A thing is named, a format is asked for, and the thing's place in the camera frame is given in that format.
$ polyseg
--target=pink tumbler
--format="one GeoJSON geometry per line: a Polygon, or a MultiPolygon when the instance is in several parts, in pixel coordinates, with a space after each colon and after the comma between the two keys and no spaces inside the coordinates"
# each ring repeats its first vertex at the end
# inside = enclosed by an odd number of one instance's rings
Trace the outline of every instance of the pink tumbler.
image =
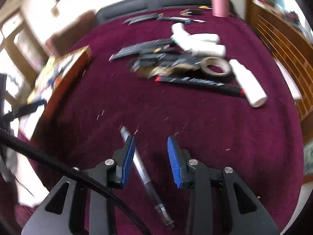
{"type": "Polygon", "coordinates": [[[228,0],[211,0],[212,14],[215,17],[228,17],[229,1],[228,0]]]}

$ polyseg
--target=silver tube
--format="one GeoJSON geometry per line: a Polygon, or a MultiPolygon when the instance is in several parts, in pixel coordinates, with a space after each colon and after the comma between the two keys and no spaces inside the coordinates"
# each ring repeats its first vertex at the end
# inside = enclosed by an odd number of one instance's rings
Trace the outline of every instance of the silver tube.
{"type": "MultiPolygon", "coordinates": [[[[121,127],[120,133],[121,133],[121,136],[122,136],[124,142],[127,140],[128,136],[131,136],[131,134],[129,133],[129,131],[127,130],[127,128],[125,126],[121,127]]],[[[146,171],[146,168],[143,165],[143,162],[140,158],[137,147],[135,147],[135,154],[134,154],[134,158],[133,158],[133,163],[134,163],[135,168],[137,170],[137,173],[141,179],[141,182],[145,187],[146,192],[148,193],[148,195],[150,196],[151,200],[154,203],[155,210],[162,217],[162,220],[168,229],[174,228],[174,221],[172,220],[170,215],[167,213],[163,202],[161,201],[156,190],[154,189],[154,186],[153,186],[152,182],[150,181],[150,177],[146,171]]]]}

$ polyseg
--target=metal screw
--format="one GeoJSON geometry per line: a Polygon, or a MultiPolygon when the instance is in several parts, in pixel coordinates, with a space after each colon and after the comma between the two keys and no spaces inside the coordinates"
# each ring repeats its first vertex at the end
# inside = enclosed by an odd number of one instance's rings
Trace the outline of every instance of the metal screw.
{"type": "Polygon", "coordinates": [[[225,167],[224,171],[228,174],[231,174],[234,172],[233,168],[232,167],[225,167]]]}
{"type": "Polygon", "coordinates": [[[189,164],[192,165],[192,166],[197,165],[197,164],[198,164],[198,160],[196,160],[196,159],[190,159],[190,160],[189,160],[189,164]]]}
{"type": "Polygon", "coordinates": [[[114,163],[113,159],[107,159],[105,162],[105,165],[112,165],[114,163]]]}

